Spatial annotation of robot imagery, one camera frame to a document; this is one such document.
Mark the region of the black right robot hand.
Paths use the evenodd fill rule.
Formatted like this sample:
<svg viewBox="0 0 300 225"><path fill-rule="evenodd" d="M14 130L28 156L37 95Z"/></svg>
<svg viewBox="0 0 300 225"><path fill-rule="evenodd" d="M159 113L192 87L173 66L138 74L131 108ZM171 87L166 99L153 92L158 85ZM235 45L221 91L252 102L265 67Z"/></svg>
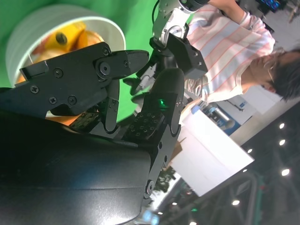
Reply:
<svg viewBox="0 0 300 225"><path fill-rule="evenodd" d="M184 92L179 68L163 70L121 139L119 79L144 50L102 42L24 67L0 90L0 222L122 225L135 219L177 142Z"/></svg>

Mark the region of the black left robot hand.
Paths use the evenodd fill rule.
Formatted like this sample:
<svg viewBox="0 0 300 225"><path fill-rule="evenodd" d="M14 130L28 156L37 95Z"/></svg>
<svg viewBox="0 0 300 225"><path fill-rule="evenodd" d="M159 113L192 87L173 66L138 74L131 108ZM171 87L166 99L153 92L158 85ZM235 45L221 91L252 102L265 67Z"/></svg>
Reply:
<svg viewBox="0 0 300 225"><path fill-rule="evenodd" d="M135 78L125 78L123 82L131 87L130 94L134 96L138 92L153 85L159 73L164 69L176 66L176 60L173 56L152 55L148 63L136 73Z"/></svg>

